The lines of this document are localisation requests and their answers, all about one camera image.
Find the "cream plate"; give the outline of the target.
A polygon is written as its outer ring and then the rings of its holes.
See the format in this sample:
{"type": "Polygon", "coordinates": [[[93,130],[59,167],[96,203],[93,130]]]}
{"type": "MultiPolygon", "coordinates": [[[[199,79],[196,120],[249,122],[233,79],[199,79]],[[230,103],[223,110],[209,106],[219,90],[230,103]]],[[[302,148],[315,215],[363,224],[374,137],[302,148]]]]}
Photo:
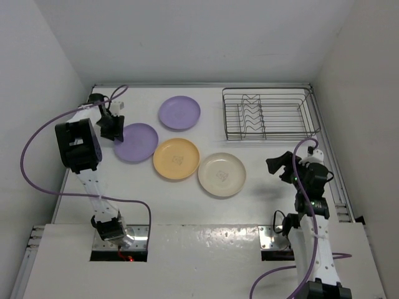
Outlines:
{"type": "Polygon", "coordinates": [[[231,197],[239,193],[246,182],[246,168],[233,154],[213,153],[198,168],[202,188],[216,197],[231,197]]]}

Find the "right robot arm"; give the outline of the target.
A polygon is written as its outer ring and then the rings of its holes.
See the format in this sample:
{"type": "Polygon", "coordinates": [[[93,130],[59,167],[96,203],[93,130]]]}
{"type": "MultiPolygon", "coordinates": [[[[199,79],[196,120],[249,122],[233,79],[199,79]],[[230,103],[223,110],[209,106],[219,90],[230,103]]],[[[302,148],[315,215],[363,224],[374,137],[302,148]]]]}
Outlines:
{"type": "Polygon", "coordinates": [[[342,286],[330,246],[330,212],[324,187],[334,175],[323,164],[323,153],[315,149],[302,159],[287,151],[266,159],[270,174],[283,170],[282,181],[296,189],[295,213],[285,216],[282,235],[289,241],[299,285],[292,298],[351,298],[342,286]]]}

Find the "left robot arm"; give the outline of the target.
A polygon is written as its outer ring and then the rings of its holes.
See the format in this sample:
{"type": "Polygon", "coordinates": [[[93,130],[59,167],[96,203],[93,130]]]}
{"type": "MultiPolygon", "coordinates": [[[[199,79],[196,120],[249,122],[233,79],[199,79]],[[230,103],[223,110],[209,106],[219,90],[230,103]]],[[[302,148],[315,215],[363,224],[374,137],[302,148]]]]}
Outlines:
{"type": "Polygon", "coordinates": [[[108,98],[93,93],[70,120],[55,126],[60,158],[66,168],[75,173],[90,195],[94,210],[91,223],[99,237],[119,249],[129,248],[133,233],[125,224],[119,208],[103,197],[103,183],[98,172],[102,150],[94,126],[100,136],[110,141],[123,141],[124,116],[121,103],[106,103],[108,98]]]}

